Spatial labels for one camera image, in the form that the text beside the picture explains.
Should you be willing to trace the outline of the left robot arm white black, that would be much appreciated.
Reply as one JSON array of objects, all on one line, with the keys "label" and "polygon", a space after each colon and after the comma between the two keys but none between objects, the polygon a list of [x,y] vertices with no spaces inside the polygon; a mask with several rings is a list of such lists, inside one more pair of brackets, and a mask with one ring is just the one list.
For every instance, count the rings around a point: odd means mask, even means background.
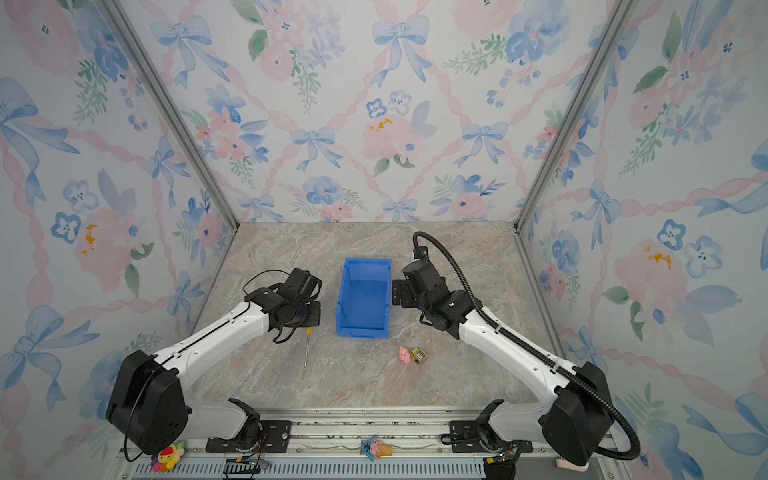
[{"label": "left robot arm white black", "polygon": [[105,418],[125,447],[155,455],[179,439],[209,438],[240,452],[264,441],[258,411],[231,398],[222,405],[195,403],[187,391],[229,354],[270,331],[276,345],[299,329],[318,325],[322,281],[295,268],[282,282],[260,287],[219,320],[153,354],[135,351],[121,363]]}]

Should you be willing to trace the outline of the yellow handled screwdriver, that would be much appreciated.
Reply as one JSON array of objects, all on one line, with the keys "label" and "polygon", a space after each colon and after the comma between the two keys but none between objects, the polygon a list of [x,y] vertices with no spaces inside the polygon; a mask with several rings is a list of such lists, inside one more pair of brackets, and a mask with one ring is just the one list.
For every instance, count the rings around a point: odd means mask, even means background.
[{"label": "yellow handled screwdriver", "polygon": [[312,336],[313,336],[313,329],[314,327],[309,327],[306,329],[305,334],[305,349],[304,349],[304,357],[303,357],[303,364],[302,364],[302,372],[306,371],[306,368],[308,367],[309,363],[309,353],[312,345]]}]

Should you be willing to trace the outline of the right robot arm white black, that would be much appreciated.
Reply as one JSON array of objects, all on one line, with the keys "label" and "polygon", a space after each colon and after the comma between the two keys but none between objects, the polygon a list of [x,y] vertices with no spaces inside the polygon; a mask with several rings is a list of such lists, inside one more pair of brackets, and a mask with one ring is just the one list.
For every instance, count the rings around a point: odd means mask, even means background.
[{"label": "right robot arm white black", "polygon": [[430,261],[416,260],[403,274],[392,283],[393,304],[418,310],[422,323],[480,350],[536,397],[528,404],[491,401],[475,420],[476,443],[500,452],[521,441],[541,442],[568,462],[586,465],[613,420],[577,383],[606,396],[604,375],[593,365],[577,367],[519,335],[469,292],[450,290]]}]

